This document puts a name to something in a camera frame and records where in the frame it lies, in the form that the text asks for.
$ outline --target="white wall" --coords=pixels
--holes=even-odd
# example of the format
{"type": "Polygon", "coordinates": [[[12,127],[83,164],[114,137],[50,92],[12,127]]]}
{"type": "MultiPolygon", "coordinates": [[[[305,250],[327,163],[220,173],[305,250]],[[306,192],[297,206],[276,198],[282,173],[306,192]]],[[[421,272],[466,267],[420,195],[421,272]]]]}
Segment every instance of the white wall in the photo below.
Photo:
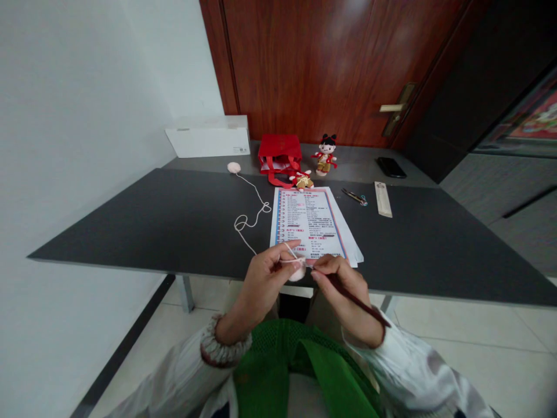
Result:
{"type": "Polygon", "coordinates": [[[167,5],[194,14],[151,15],[145,37],[174,22],[159,51],[114,0],[0,2],[1,416],[69,416],[161,280],[25,257],[171,160],[176,112],[222,114],[197,0],[167,5]]]}
{"type": "Polygon", "coordinates": [[[123,0],[174,118],[224,115],[199,0],[123,0]]]}

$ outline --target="crochet doll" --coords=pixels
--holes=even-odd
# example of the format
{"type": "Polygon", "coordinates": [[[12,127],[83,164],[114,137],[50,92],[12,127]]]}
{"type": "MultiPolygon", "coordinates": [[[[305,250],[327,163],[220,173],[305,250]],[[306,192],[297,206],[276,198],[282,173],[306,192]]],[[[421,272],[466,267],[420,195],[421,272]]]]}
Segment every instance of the crochet doll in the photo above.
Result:
{"type": "Polygon", "coordinates": [[[290,176],[288,179],[300,192],[303,192],[305,188],[313,189],[313,182],[309,178],[311,172],[311,170],[307,170],[303,173],[297,171],[296,175],[290,176]]]}
{"type": "Polygon", "coordinates": [[[333,163],[333,161],[336,161],[337,158],[332,156],[333,151],[337,147],[337,143],[335,142],[336,138],[336,135],[327,136],[327,134],[324,134],[321,144],[319,145],[321,152],[317,152],[315,155],[312,155],[312,158],[317,158],[317,170],[315,170],[317,175],[327,175],[327,173],[331,170],[331,165],[335,168],[337,167],[337,165],[333,163]]]}

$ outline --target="white sleeve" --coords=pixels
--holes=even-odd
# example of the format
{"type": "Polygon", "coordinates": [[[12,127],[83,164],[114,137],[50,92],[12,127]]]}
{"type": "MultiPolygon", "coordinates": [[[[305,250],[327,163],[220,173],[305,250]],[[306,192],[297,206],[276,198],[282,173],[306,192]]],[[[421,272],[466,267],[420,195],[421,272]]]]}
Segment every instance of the white sleeve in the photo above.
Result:
{"type": "Polygon", "coordinates": [[[381,314],[391,327],[385,329],[377,349],[368,348],[346,330],[343,337],[372,367],[381,390],[396,407],[413,413],[443,410],[448,416],[460,410],[466,418],[493,418],[489,405],[464,376],[451,369],[425,341],[381,314]]]}
{"type": "Polygon", "coordinates": [[[174,346],[155,371],[107,418],[186,417],[230,376],[201,358],[202,329],[174,346]]]}

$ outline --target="yarn ball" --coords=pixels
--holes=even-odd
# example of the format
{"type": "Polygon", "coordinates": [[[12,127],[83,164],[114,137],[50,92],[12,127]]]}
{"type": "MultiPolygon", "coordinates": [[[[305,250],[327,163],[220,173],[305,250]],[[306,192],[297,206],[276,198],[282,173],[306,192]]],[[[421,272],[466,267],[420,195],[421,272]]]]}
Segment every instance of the yarn ball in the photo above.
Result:
{"type": "Polygon", "coordinates": [[[239,173],[241,170],[241,167],[238,163],[228,163],[228,165],[226,166],[226,168],[228,168],[228,171],[230,171],[232,174],[236,174],[239,173]]]}
{"type": "Polygon", "coordinates": [[[290,276],[290,278],[288,279],[289,282],[297,282],[299,280],[302,280],[303,277],[306,275],[306,267],[307,267],[306,258],[303,257],[302,255],[298,254],[298,253],[296,253],[296,257],[298,257],[297,260],[280,260],[280,264],[283,264],[283,265],[284,264],[289,264],[289,263],[292,263],[292,262],[301,262],[302,263],[302,266],[298,270],[296,270],[292,276],[290,276]]]}

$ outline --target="tile floor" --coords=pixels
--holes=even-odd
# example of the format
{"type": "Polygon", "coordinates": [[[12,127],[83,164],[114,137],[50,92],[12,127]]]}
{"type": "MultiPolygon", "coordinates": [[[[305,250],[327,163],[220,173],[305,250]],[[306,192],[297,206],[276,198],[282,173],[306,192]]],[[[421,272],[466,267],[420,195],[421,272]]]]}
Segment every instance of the tile floor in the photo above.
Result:
{"type": "MultiPolygon", "coordinates": [[[[90,417],[110,412],[171,346],[202,328],[221,308],[228,285],[192,277],[196,308],[188,315],[174,284],[90,417]]],[[[297,287],[284,292],[312,295],[311,289],[297,287]]],[[[383,296],[370,298],[380,306],[383,296]]],[[[401,327],[467,376],[502,417],[550,416],[548,405],[557,399],[557,311],[404,297],[395,314],[401,327]]]]}

